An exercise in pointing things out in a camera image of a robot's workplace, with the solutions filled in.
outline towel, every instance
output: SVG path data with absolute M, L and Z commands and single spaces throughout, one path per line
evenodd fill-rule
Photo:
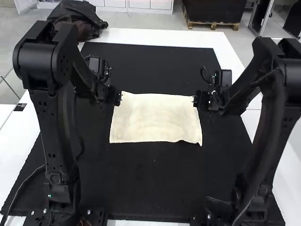
M 110 143 L 177 142 L 202 146 L 202 128 L 193 97 L 122 92 L 114 108 Z

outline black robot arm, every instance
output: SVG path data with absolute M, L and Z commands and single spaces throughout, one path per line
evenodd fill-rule
M 110 85 L 108 63 L 95 56 L 84 59 L 77 47 L 77 35 L 73 24 L 62 24 L 55 31 L 51 23 L 37 21 L 13 53 L 14 70 L 29 90 L 40 124 L 47 178 L 47 214 L 42 213 L 39 219 L 42 225 L 79 222 L 76 156 L 83 152 L 84 145 L 76 130 L 72 96 L 120 105 L 121 92 Z M 25 225 L 34 225 L 30 220 Z
M 253 42 L 253 53 L 233 85 L 223 84 L 223 74 L 217 75 L 214 91 L 198 91 L 194 101 L 200 110 L 240 115 L 258 93 L 263 95 L 253 153 L 236 179 L 233 211 L 223 219 L 232 226 L 265 222 L 276 168 L 301 115 L 301 44 L 283 39 L 276 45 L 270 38 L 259 37 Z

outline table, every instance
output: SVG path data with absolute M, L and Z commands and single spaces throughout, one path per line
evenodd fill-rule
M 213 48 L 221 68 L 232 70 L 233 82 L 244 70 L 235 51 L 222 32 L 110 28 L 105 30 L 101 37 L 93 40 L 93 42 Z M 5 174 L 0 174 L 0 180 L 5 181 L 0 187 L 0 206 L 3 205 L 9 194 L 40 132 L 38 119 L 28 92 L 23 95 L 20 103 L 27 103 L 26 108 L 22 112 L 12 112 L 0 131 L 0 172 L 5 172 Z M 248 110 L 242 114 L 243 122 L 251 140 L 253 140 L 256 132 L 260 108 L 261 97 L 259 96 L 253 100 Z M 288 143 L 274 180 L 274 194 L 288 226 L 298 225 L 300 221 L 298 213 L 301 210 L 301 193 L 299 192 L 301 191 L 301 179 L 296 172 L 301 172 L 301 162 Z M 21 226 L 24 223 L 24 219 L 24 217 L 8 218 L 7 226 Z M 118 226 L 129 224 L 149 225 L 149 223 L 145 222 L 116 222 Z M 153 222 L 152 225 L 167 226 L 180 224 Z

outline metal frame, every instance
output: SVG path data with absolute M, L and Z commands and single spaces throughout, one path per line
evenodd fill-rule
M 270 13 L 271 13 L 271 11 L 272 11 L 272 8 L 273 8 L 273 5 L 274 5 L 274 0 L 270 0 L 270 1 L 269 1 L 269 5 L 268 5 L 267 11 L 266 11 L 266 13 L 265 13 L 265 16 L 264 16 L 264 18 L 263 18 L 263 20 L 262 20 L 262 22 L 261 22 L 261 28 L 260 28 L 259 32 L 257 32 L 257 31 L 253 28 L 253 26 L 252 26 L 253 20 L 254 20 L 254 16 L 255 16 L 255 12 L 256 12 L 256 10 L 257 10 L 258 4 L 259 4 L 259 0 L 257 0 L 257 1 L 255 2 L 255 4 L 254 4 L 254 7 L 253 7 L 253 11 L 252 11 L 252 14 L 251 14 L 251 18 L 250 18 L 250 21 L 249 21 L 248 28 L 250 29 L 250 31 L 251 31 L 254 35 L 256 35 L 256 36 L 262 36 L 262 35 L 263 35 L 263 31 L 264 31 L 264 29 L 265 29 L 265 26 L 267 25 L 267 21 L 268 21 L 269 15 L 270 15 Z

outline black cloth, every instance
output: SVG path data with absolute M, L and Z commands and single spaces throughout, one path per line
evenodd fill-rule
M 101 30 L 109 26 L 95 11 L 96 7 L 87 1 L 63 0 L 52 10 L 47 21 L 52 22 L 56 30 L 61 23 L 74 23 L 79 30 L 78 41 L 87 41 L 98 38 Z
M 208 48 L 87 42 L 82 54 L 106 59 L 112 67 L 112 84 L 132 93 L 190 96 L 197 89 L 207 89 L 199 74 L 201 66 L 205 65 L 210 73 L 220 69 L 213 49 Z M 80 208 L 87 211 L 104 207 L 110 218 L 181 222 L 191 216 L 206 216 L 204 197 L 229 201 L 236 175 L 252 152 L 248 133 L 237 115 L 212 114 L 209 122 L 209 114 L 199 112 L 203 131 L 200 147 L 184 141 L 110 144 L 113 107 L 100 110 L 88 100 L 79 99 L 77 110 L 87 147 L 78 163 Z M 43 162 L 39 136 L 2 212 L 26 175 Z M 43 208 L 44 180 L 41 173 L 31 181 L 13 214 Z M 273 214 L 279 216 L 279 210 Z

